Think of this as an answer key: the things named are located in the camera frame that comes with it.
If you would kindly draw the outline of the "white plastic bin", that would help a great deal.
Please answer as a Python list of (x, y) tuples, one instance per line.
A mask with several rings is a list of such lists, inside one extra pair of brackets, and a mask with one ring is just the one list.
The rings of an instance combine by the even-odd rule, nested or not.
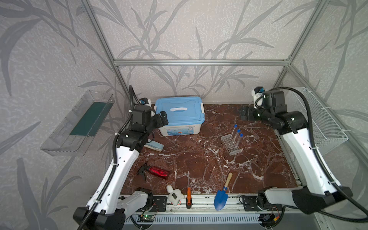
[(182, 136), (198, 134), (201, 130), (202, 123), (198, 124), (174, 124), (169, 123), (159, 128), (163, 136)]

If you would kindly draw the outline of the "blue capped test tube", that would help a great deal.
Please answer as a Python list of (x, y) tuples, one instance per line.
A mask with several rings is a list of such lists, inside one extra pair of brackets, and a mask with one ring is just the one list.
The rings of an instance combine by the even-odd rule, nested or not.
[(234, 136), (234, 138), (233, 138), (233, 143), (235, 143), (235, 141), (237, 140), (237, 138), (238, 138), (238, 136), (239, 136), (240, 132), (241, 132), (241, 130), (240, 130), (240, 129), (238, 129), (238, 130), (237, 130), (237, 132), (236, 132), (236, 134), (235, 134), (235, 136)]
[(234, 125), (234, 128), (233, 128), (233, 131), (231, 133), (231, 136), (230, 136), (230, 139), (234, 139), (234, 137), (236, 136), (237, 134), (237, 124)]
[(238, 148), (240, 141), (242, 140), (243, 134), (241, 133), (236, 141), (235, 147)]

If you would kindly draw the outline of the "blue plastic bin lid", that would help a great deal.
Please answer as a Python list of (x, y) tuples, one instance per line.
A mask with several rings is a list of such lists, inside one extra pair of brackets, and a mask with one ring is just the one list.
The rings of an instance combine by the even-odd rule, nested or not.
[(200, 125), (205, 121), (204, 106), (198, 96), (161, 98), (156, 101), (155, 110), (167, 114), (169, 126)]

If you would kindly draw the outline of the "clear acrylic test tube rack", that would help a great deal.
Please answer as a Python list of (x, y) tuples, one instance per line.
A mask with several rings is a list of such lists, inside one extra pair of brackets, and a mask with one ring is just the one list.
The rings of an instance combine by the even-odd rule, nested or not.
[(228, 151), (230, 156), (236, 155), (238, 153), (243, 152), (243, 149), (239, 147), (237, 142), (234, 142), (232, 135), (228, 134), (223, 137), (221, 137), (221, 141), (223, 145), (225, 146), (226, 150)]

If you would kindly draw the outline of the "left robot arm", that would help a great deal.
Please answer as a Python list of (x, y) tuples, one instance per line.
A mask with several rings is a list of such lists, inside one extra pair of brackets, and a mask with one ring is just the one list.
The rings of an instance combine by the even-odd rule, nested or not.
[(115, 133), (112, 144), (113, 160), (99, 187), (85, 207), (75, 210), (73, 219), (79, 230), (120, 230), (136, 210), (147, 205), (150, 192), (139, 189), (125, 198), (121, 206), (121, 189), (130, 169), (139, 157), (150, 134), (167, 125), (165, 111), (156, 113), (149, 105), (135, 105), (123, 127)]

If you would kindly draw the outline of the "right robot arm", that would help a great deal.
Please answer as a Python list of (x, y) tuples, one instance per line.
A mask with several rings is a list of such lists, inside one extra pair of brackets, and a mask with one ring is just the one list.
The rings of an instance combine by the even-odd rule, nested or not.
[(351, 198), (353, 193), (335, 178), (319, 152), (306, 96), (296, 89), (289, 90), (304, 102), (304, 113), (288, 109), (283, 89), (266, 91), (256, 87), (252, 90), (254, 105), (246, 107), (246, 117), (249, 121), (261, 121), (278, 132), (291, 148), (306, 184), (296, 188), (264, 188), (259, 190), (256, 203), (261, 210), (280, 204), (312, 214)]

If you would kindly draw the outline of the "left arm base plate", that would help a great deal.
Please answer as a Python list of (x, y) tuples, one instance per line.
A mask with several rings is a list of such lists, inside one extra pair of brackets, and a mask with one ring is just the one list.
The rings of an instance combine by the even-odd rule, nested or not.
[(146, 205), (137, 210), (137, 212), (165, 212), (167, 207), (166, 196), (152, 196), (148, 198)]

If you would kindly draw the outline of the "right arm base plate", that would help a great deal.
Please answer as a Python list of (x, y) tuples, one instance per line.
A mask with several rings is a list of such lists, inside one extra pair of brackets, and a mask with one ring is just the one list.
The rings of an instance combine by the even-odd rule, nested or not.
[(280, 204), (260, 204), (257, 202), (258, 196), (254, 195), (241, 195), (239, 196), (239, 202), (243, 205), (244, 211), (281, 211), (283, 206)]

